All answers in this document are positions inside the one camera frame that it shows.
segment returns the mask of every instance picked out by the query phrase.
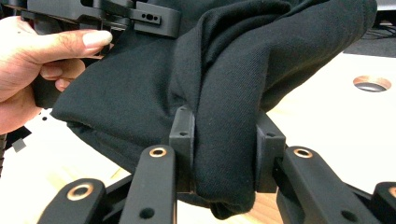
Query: black fabric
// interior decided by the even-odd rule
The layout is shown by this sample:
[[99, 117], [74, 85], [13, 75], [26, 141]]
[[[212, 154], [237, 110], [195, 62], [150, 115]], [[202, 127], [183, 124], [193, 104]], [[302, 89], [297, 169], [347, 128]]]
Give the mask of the black fabric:
[[220, 219], [245, 213], [254, 203], [259, 110], [273, 108], [358, 40], [375, 19], [376, 3], [148, 2], [182, 12], [180, 37], [125, 31], [67, 88], [52, 115], [133, 173], [141, 151], [161, 143], [176, 109], [189, 105], [196, 117], [195, 201]]

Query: human hand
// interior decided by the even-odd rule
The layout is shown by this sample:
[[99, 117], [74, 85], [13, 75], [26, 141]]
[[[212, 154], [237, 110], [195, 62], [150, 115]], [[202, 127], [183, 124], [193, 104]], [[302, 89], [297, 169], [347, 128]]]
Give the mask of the human hand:
[[79, 58], [94, 55], [112, 39], [111, 33], [94, 30], [38, 35], [20, 17], [0, 20], [0, 33], [0, 134], [39, 113], [30, 85], [39, 74], [56, 80], [63, 91], [85, 69]]

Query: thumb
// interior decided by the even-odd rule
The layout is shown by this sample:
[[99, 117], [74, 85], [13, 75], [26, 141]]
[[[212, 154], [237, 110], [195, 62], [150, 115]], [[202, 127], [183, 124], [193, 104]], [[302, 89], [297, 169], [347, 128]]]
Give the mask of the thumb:
[[108, 31], [77, 30], [54, 35], [30, 36], [25, 52], [31, 63], [48, 63], [61, 59], [84, 58], [108, 45], [112, 35]]

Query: light wood surface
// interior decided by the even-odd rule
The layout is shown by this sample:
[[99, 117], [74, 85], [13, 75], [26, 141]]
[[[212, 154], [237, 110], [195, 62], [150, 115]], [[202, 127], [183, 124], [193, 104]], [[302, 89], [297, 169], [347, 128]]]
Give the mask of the light wood surface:
[[[269, 112], [289, 146], [310, 147], [345, 182], [372, 192], [396, 181], [396, 59], [340, 54]], [[386, 78], [384, 92], [366, 92], [355, 77]], [[78, 140], [48, 110], [26, 127], [26, 148], [6, 153], [0, 179], [0, 223], [36, 223], [65, 184], [89, 177], [111, 185], [128, 175]], [[282, 223], [275, 194], [258, 194], [245, 215], [219, 221], [204, 208], [178, 203], [178, 223]]]

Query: black handle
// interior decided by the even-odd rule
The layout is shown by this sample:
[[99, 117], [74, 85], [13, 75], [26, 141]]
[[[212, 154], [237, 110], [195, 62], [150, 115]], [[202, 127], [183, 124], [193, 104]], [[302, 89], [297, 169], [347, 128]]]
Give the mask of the black handle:
[[44, 79], [38, 76], [32, 83], [35, 94], [35, 105], [41, 108], [52, 108], [61, 94], [55, 87], [55, 81]]

